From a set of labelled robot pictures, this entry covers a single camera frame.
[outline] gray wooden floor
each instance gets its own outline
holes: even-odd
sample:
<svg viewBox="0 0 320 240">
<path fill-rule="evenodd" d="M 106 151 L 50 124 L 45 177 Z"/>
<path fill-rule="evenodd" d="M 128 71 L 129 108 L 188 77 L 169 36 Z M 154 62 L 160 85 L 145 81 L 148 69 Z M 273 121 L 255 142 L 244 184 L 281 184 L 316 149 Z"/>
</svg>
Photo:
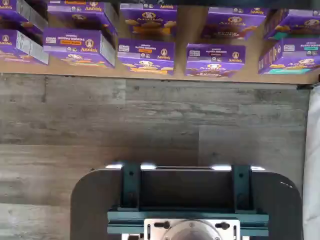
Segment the gray wooden floor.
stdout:
<svg viewBox="0 0 320 240">
<path fill-rule="evenodd" d="M 74 185 L 119 160 L 259 165 L 301 190 L 308 104 L 290 85 L 3 74 L 1 239 L 69 239 Z"/>
</svg>

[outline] annie's logo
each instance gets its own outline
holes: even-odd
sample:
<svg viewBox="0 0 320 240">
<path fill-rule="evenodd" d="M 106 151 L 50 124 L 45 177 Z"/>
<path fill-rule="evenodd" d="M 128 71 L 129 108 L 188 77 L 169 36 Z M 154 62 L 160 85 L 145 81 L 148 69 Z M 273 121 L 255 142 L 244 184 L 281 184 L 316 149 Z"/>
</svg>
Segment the annie's logo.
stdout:
<svg viewBox="0 0 320 240">
<path fill-rule="evenodd" d="M 242 63 L 242 59 L 238 59 L 239 56 L 240 56 L 240 53 L 238 53 L 237 51 L 234 51 L 232 53 L 233 59 L 229 59 L 229 62 L 231 62 L 231 63 Z"/>
<path fill-rule="evenodd" d="M 95 42 L 92 40 L 92 39 L 87 39 L 85 42 L 84 42 L 85 46 L 86 47 L 83 47 L 81 48 L 81 51 L 82 52 L 94 52 L 94 53 L 97 53 L 98 50 L 96 48 L 93 48 L 94 47 L 94 44 Z"/>
<path fill-rule="evenodd" d="M 264 14 L 264 11 L 261 10 L 260 7 L 255 7 L 250 11 L 251 14 Z"/>
<path fill-rule="evenodd" d="M 161 51 L 160 51 L 160 54 L 161 56 L 158 56 L 157 58 L 158 59 L 167 59 L 167 60 L 170 60 L 170 57 L 167 56 L 168 55 L 168 50 L 166 48 L 163 48 Z"/>
<path fill-rule="evenodd" d="M 85 7 L 85 10 L 102 12 L 102 8 L 101 8 L 101 7 L 98 7 L 98 4 L 99 4 L 99 3 L 98 3 L 97 1 L 90 1 L 90 2 L 89 2 L 89 5 L 90 5 L 90 6 L 86 6 L 86 7 Z"/>
<path fill-rule="evenodd" d="M 9 5 L 10 0 L 2 0 L 2 5 L 0 6 L 0 9 L 12 9 L 12 6 Z"/>
<path fill-rule="evenodd" d="M 306 22 L 304 23 L 304 25 L 306 25 L 306 26 L 319 25 L 319 20 L 317 20 L 317 19 L 310 19 L 310 20 L 306 21 Z"/>
<path fill-rule="evenodd" d="M 156 18 L 156 14 L 153 12 L 146 11 L 142 13 L 142 17 L 147 20 L 154 20 Z"/>
<path fill-rule="evenodd" d="M 10 39 L 8 35 L 3 35 L 2 41 L 0 41 L 0 45 L 12 45 L 12 42 L 10 42 L 9 40 Z"/>
<path fill-rule="evenodd" d="M 8 35 L 3 35 L 2 36 L 2 41 L 8 42 L 9 41 L 9 36 Z"/>
<path fill-rule="evenodd" d="M 174 9 L 173 5 L 165 4 L 160 6 L 161 9 Z"/>
</svg>

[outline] wooden shelf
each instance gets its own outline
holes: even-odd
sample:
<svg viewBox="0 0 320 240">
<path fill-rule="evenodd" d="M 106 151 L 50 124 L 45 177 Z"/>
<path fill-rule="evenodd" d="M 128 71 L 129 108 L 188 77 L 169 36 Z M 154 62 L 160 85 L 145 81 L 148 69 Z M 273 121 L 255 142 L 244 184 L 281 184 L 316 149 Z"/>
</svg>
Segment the wooden shelf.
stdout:
<svg viewBox="0 0 320 240">
<path fill-rule="evenodd" d="M 264 41 L 262 38 L 263 25 L 261 25 L 249 40 L 238 39 L 213 39 L 201 40 L 200 33 L 207 17 L 208 8 L 202 6 L 179 6 L 177 20 L 177 36 L 175 39 L 175 67 L 174 75 L 160 75 L 154 73 L 130 72 L 118 60 L 116 68 L 101 68 L 98 66 L 71 66 L 63 61 L 50 56 L 49 65 L 25 64 L 20 62 L 0 62 L 2 73 L 24 73 L 24 74 L 49 74 L 70 76 L 96 76 L 108 78 L 135 78 L 135 79 L 163 79 L 163 80 L 186 80 L 186 81 L 219 81 L 219 82 L 247 82 L 247 83 L 279 83 L 279 84 L 313 84 L 318 80 L 320 70 L 304 75 L 260 75 L 258 74 L 258 58 L 272 42 Z M 61 27 L 61 22 L 50 16 L 51 27 Z M 120 37 L 131 37 L 128 27 L 120 16 Z M 231 78 L 193 77 L 185 76 L 186 46 L 188 43 L 213 43 L 232 44 L 246 46 L 245 66 Z"/>
</svg>

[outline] dark teal bracket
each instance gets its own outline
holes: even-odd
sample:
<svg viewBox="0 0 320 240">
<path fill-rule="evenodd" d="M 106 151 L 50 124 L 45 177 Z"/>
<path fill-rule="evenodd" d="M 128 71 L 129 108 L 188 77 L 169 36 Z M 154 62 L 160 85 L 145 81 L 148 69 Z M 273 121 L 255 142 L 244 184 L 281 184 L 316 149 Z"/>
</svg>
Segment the dark teal bracket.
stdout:
<svg viewBox="0 0 320 240">
<path fill-rule="evenodd" d="M 122 168 L 122 196 L 121 210 L 138 211 L 140 202 L 140 177 L 139 164 L 126 163 Z"/>
<path fill-rule="evenodd" d="M 248 165 L 232 166 L 232 178 L 234 212 L 254 211 L 251 193 L 251 167 Z"/>
<path fill-rule="evenodd" d="M 266 237 L 269 235 L 267 214 L 257 214 L 254 207 L 251 167 L 233 165 L 233 209 L 203 209 L 176 207 L 144 207 L 140 205 L 140 165 L 127 163 L 122 168 L 122 194 L 120 205 L 108 211 L 109 234 L 143 234 L 144 220 L 149 218 L 176 219 L 238 219 L 242 236 Z"/>
</svg>

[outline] snack box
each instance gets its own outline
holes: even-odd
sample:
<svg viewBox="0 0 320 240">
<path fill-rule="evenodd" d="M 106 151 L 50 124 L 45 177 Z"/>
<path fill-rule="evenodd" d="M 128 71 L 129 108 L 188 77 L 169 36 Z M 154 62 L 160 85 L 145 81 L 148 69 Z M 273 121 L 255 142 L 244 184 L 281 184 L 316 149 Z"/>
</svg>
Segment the snack box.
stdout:
<svg viewBox="0 0 320 240">
<path fill-rule="evenodd" d="M 120 38 L 117 56 L 132 72 L 174 74 L 174 42 Z"/>
<path fill-rule="evenodd" d="M 109 2 L 51 0 L 48 13 L 62 21 L 73 22 L 82 29 L 88 24 L 91 28 L 106 28 L 111 34 L 117 35 L 119 17 Z"/>
<path fill-rule="evenodd" d="M 279 40 L 288 34 L 320 34 L 320 11 L 279 9 L 264 26 L 264 38 Z"/>
<path fill-rule="evenodd" d="M 319 38 L 282 38 L 259 58 L 258 73 L 305 74 L 319 67 Z"/>
<path fill-rule="evenodd" d="M 267 8 L 209 7 L 202 38 L 248 39 L 265 20 Z"/>
<path fill-rule="evenodd" d="M 121 3 L 120 11 L 134 34 L 159 36 L 176 34 L 176 5 Z"/>
<path fill-rule="evenodd" d="M 246 47 L 240 45 L 188 44 L 187 76 L 231 77 L 246 62 Z"/>
<path fill-rule="evenodd" d="M 47 20 L 40 16 L 24 0 L 0 1 L 0 17 L 4 21 L 20 24 L 26 31 L 41 39 L 44 29 L 48 26 Z"/>
<path fill-rule="evenodd" d="M 0 29 L 0 59 L 6 62 L 48 65 L 49 55 L 41 45 L 18 30 Z"/>
<path fill-rule="evenodd" d="M 115 67 L 116 51 L 99 30 L 46 28 L 43 49 L 72 66 Z"/>
</svg>

